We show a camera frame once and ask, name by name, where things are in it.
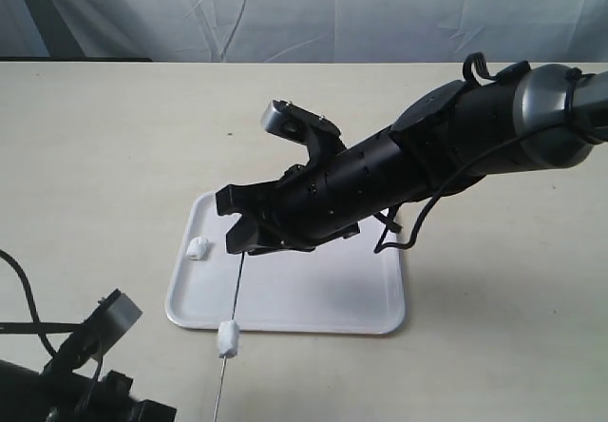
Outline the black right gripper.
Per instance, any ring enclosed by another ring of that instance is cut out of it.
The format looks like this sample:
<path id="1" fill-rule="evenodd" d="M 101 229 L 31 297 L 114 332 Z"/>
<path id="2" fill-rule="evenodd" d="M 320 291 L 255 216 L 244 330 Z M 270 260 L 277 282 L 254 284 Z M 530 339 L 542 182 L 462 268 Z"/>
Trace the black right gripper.
<path id="1" fill-rule="evenodd" d="M 361 157 L 336 155 L 294 165 L 275 181 L 228 184 L 215 200 L 219 216 L 241 214 L 226 233 L 228 254 L 310 252 L 360 233 Z"/>

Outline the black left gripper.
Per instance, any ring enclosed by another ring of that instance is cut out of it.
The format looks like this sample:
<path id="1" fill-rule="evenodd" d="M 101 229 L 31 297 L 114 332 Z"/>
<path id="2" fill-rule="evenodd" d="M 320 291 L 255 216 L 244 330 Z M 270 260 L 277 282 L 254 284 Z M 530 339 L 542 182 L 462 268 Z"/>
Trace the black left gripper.
<path id="1" fill-rule="evenodd" d="M 177 409 L 130 393 L 133 379 L 110 371 L 97 380 L 80 374 L 44 376 L 48 405 L 57 421 L 175 421 Z"/>

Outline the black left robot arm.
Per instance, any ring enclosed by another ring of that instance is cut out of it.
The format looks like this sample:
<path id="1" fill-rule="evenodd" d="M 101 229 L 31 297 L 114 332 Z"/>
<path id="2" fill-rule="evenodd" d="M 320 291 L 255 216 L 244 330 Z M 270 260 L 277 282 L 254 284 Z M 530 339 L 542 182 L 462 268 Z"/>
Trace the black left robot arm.
<path id="1" fill-rule="evenodd" d="M 130 394 L 133 379 L 109 372 L 92 388 L 85 409 L 77 405 L 91 379 L 75 373 L 50 378 L 24 367 L 1 362 L 3 421 L 174 421 L 177 410 Z"/>

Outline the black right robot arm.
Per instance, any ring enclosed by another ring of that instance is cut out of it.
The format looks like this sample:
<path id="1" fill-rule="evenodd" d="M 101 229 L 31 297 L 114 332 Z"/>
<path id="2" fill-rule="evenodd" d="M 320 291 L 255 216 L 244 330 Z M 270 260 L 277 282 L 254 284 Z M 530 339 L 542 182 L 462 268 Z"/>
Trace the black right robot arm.
<path id="1" fill-rule="evenodd" d="M 576 166 L 607 140 L 607 76 L 525 61 L 493 73 L 478 52 L 460 79 L 353 146 L 331 121 L 287 101 L 272 101 L 262 124 L 304 145 L 309 159 L 277 180 L 216 193 L 218 214 L 237 217 L 225 236 L 232 255 L 311 252 L 355 236 L 368 218 L 398 233 L 406 203 L 429 212 L 489 175 Z"/>

